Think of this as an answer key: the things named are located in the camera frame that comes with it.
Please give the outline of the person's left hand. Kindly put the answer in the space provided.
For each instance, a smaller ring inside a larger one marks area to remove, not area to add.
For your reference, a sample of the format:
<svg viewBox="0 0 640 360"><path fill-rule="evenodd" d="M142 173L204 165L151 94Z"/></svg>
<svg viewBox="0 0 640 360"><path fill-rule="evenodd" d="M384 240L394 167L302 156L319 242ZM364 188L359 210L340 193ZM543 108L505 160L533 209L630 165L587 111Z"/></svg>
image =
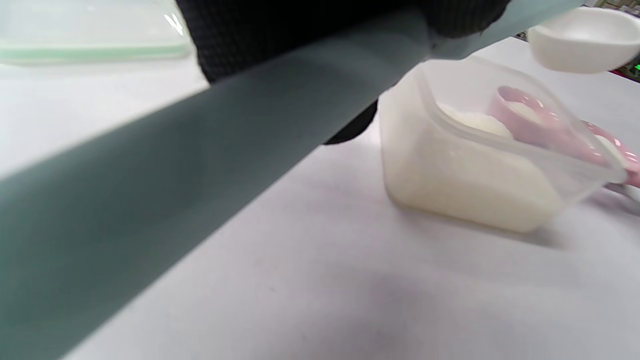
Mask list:
<svg viewBox="0 0 640 360"><path fill-rule="evenodd" d="M210 84L404 7L448 39L480 34L507 0L178 0Z"/></svg>

